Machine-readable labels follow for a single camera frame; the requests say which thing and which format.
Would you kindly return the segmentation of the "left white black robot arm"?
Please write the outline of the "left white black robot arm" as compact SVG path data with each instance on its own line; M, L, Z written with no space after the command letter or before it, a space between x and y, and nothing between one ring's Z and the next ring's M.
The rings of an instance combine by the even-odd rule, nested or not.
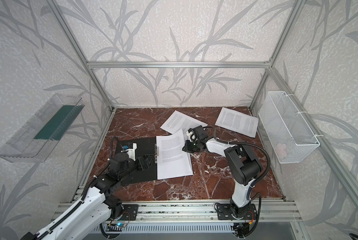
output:
M26 233L23 240L82 240L95 227L109 218L118 219L124 208L114 192L122 181L136 172L149 169L156 155L143 155L132 159L127 152L120 152L108 159L105 169L94 176L81 197L56 220L37 233Z

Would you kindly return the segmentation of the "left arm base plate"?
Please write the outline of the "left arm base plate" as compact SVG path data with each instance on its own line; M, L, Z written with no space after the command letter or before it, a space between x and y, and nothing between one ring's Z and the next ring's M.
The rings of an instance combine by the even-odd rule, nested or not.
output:
M119 217L116 218L117 221L135 221L137 219L139 210L139 205L137 204L126 204L123 205L123 212Z

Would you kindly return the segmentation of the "beige black ring binder folder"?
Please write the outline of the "beige black ring binder folder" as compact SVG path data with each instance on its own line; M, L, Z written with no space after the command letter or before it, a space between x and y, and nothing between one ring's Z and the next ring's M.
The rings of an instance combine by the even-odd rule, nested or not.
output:
M121 141L111 138L110 173L123 187L158 179L158 147L155 137Z

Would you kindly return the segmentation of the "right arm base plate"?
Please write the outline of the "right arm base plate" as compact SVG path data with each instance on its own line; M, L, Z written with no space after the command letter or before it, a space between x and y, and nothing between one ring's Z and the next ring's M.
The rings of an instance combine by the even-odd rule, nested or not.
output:
M217 213L218 220L244 220L253 221L257 218L256 206L253 203L248 203L242 208L238 208L233 204L214 204L214 209Z

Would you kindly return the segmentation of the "printed paper sheet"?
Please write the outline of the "printed paper sheet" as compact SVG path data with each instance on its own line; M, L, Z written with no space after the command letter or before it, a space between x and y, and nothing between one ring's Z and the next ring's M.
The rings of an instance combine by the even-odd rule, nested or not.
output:
M196 120L190 116L187 116L181 112L175 111L161 126L161 129L170 134L175 134L179 130L182 133L186 133L189 129L193 129L198 126L206 127L207 124L199 120Z

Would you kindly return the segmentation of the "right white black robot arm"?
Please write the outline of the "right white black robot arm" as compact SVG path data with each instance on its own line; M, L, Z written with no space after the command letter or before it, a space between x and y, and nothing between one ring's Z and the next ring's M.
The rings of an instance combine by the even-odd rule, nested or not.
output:
M218 138L214 127L210 127L213 135L209 136L205 131L208 128L197 126L187 130L188 140L185 141L182 150L190 154L207 151L226 158L235 180L234 193L230 201L231 211L238 215L252 201L252 189L269 173L270 156L258 145Z

